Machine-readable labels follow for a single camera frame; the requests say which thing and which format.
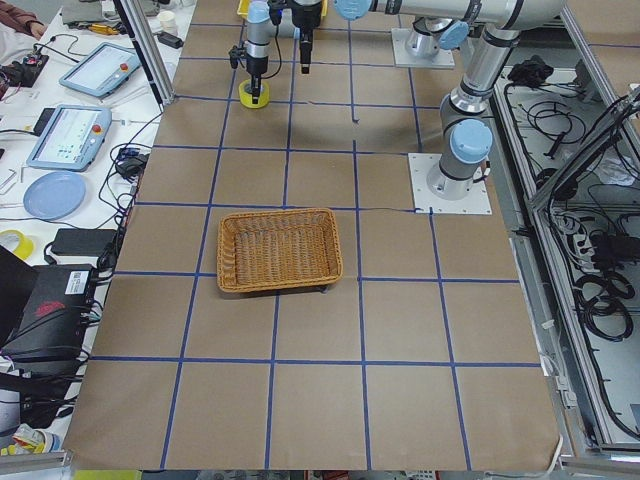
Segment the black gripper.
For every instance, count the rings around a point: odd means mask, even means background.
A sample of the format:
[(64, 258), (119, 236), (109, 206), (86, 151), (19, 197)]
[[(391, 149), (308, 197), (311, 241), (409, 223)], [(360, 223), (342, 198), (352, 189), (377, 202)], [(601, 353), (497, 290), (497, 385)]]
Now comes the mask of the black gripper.
[[(298, 6), (285, 8), (284, 6), (277, 6), (276, 1), (316, 1), (313, 6)], [(269, 6), (269, 16), (272, 24), (276, 27), (278, 33), (283, 36), (293, 35), (295, 29), (298, 29), (299, 37), (303, 40), (299, 42), (300, 52), (300, 69), (301, 74), (310, 73), (310, 65), (312, 61), (313, 50), (313, 32), (319, 27), (321, 23), (320, 18), (320, 5), (321, 0), (269, 0), (267, 2)], [(282, 26), (283, 12), (285, 10), (291, 11), (291, 19), (285, 20), (285, 25)]]
[(229, 61), (232, 69), (237, 69), (240, 62), (245, 63), (246, 71), (252, 75), (250, 79), (250, 94), (255, 104), (259, 104), (262, 98), (262, 77), (268, 71), (268, 44), (255, 44), (244, 42), (242, 45), (234, 45), (229, 50)]

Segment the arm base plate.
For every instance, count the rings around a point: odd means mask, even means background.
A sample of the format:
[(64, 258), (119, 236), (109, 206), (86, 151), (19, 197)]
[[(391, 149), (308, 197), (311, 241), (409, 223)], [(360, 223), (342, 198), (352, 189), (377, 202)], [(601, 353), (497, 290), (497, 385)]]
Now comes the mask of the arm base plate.
[(440, 154), (410, 153), (409, 172), (414, 210), (422, 214), (491, 215), (492, 208), (481, 169), (467, 180), (452, 180), (440, 169)]
[(449, 50), (442, 50), (433, 36), (413, 29), (391, 30), (396, 67), (453, 70), (455, 60)]

